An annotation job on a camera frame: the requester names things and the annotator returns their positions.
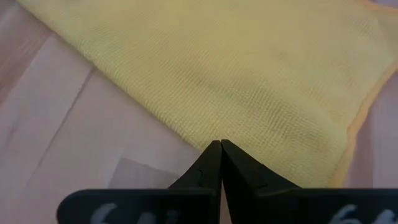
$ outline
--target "orange cloth trim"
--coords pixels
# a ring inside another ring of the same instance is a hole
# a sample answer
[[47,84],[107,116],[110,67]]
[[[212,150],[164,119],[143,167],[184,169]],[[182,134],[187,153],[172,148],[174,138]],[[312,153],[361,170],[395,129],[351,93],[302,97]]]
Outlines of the orange cloth trim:
[[357,0],[357,1],[369,9],[398,15],[398,8],[396,7],[383,6],[382,4],[378,4],[370,0]]
[[348,127],[348,143],[347,148],[341,158],[339,165],[337,166],[334,174],[332,175],[329,186],[330,187],[341,187],[345,181],[347,176],[349,167],[354,157],[355,147],[356,147],[356,137],[358,135],[359,130],[361,129],[363,123],[368,117],[369,109],[372,106],[373,102],[376,100],[383,86],[387,83],[388,79],[398,72],[398,61],[393,63],[391,66],[387,68],[384,72],[383,76],[377,81],[376,85],[372,88],[369,94],[365,97],[362,102],[361,107],[359,108],[358,114],[356,115],[354,121]]

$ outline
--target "yellow microfiber cloth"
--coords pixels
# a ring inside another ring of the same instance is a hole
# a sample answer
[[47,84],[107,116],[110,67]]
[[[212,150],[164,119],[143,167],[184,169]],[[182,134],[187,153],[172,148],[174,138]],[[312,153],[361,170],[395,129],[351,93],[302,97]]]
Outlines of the yellow microfiber cloth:
[[338,186],[398,55],[359,0],[19,0],[190,144],[230,139],[302,187]]

